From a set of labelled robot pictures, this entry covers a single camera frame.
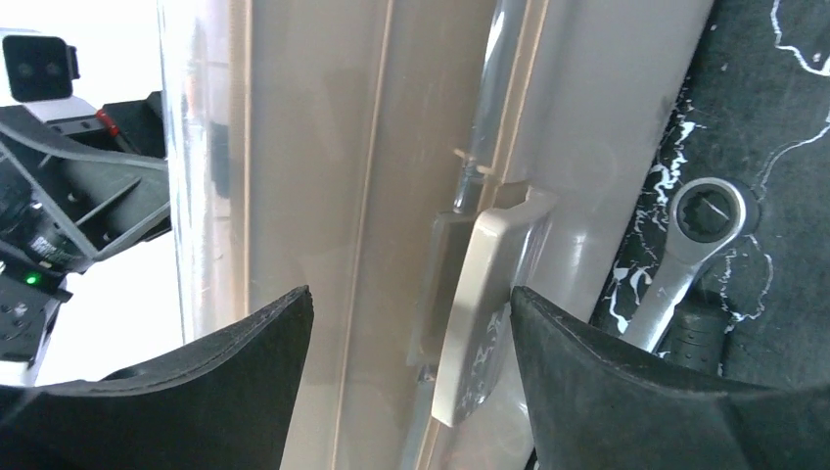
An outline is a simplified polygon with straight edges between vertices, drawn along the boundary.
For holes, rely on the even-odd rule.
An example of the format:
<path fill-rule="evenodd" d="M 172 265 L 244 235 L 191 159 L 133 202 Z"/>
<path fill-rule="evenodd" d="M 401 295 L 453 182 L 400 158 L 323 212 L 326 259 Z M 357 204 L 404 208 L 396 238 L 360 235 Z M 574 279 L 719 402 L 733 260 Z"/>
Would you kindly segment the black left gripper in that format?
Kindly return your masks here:
<path fill-rule="evenodd" d="M 1 238 L 60 275 L 171 230 L 161 94 L 42 121 L 1 110 Z"/>

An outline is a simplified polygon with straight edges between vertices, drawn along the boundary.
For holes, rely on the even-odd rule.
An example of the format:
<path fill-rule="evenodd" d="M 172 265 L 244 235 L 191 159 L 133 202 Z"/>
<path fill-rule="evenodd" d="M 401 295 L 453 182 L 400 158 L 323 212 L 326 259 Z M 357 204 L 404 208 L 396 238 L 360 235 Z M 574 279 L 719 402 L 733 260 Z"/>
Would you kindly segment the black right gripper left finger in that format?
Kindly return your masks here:
<path fill-rule="evenodd" d="M 99 381 L 1 390 L 5 469 L 277 469 L 314 319 L 297 287 Z"/>

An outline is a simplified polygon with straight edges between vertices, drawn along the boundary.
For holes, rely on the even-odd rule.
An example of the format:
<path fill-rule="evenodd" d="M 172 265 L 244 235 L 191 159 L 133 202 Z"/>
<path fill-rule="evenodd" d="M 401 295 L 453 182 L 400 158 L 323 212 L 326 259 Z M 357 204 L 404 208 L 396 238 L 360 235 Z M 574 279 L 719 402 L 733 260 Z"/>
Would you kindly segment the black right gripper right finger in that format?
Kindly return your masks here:
<path fill-rule="evenodd" d="M 573 317 L 510 297 L 543 469 L 825 469 L 829 389 L 776 390 L 684 368 Z"/>

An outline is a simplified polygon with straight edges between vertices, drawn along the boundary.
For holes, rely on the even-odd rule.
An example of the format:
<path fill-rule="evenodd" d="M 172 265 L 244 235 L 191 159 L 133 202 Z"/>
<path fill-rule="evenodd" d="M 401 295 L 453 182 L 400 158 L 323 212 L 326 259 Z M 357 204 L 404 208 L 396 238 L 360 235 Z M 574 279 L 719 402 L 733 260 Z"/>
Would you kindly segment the translucent beige tool box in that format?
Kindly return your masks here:
<path fill-rule="evenodd" d="M 512 345 L 448 427 L 438 373 L 479 211 L 551 189 L 539 280 L 588 316 L 708 1 L 161 1 L 182 336 L 298 285 L 286 469 L 525 469 Z"/>

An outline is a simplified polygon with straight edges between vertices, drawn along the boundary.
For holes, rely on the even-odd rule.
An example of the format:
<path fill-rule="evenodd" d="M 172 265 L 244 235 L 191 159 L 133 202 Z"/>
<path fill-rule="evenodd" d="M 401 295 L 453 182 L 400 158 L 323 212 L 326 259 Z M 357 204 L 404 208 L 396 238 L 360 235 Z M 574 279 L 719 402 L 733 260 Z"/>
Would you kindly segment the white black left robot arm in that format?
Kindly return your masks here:
<path fill-rule="evenodd" d="M 161 93 L 1 111 L 1 381 L 34 384 L 67 279 L 171 228 Z"/>

